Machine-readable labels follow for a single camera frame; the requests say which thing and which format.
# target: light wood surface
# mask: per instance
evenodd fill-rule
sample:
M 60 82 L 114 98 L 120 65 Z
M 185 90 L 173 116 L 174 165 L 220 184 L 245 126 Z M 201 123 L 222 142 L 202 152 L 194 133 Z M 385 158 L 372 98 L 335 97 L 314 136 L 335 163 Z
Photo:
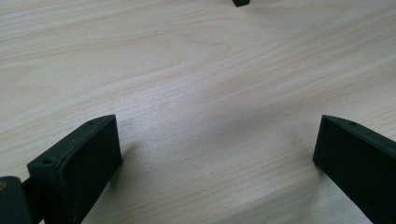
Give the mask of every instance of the light wood surface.
M 106 114 L 84 223 L 370 223 L 312 155 L 322 114 L 396 139 L 396 2 L 2 1 L 0 175 Z

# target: black plastic part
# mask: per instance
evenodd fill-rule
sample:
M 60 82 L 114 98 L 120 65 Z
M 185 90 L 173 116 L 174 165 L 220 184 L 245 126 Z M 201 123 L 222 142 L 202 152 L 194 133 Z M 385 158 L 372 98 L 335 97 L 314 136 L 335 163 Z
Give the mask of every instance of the black plastic part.
M 236 7 L 246 6 L 250 3 L 250 0 L 233 0 Z
M 15 176 L 0 177 L 0 223 L 34 223 L 21 181 Z
M 395 142 L 356 122 L 323 116 L 314 163 L 373 223 L 396 223 Z
M 79 224 L 121 163 L 116 116 L 90 120 L 31 161 L 23 184 L 1 178 L 11 182 L 0 191 L 0 207 L 10 205 L 0 223 Z

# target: wood grain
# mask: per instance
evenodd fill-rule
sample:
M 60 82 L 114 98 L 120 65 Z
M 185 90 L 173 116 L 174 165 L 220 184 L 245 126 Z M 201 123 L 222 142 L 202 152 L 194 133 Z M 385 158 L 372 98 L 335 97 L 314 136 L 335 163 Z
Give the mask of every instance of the wood grain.
M 370 223 L 317 169 L 322 114 L 396 139 L 393 0 L 3 1 L 0 171 L 116 114 L 84 223 Z

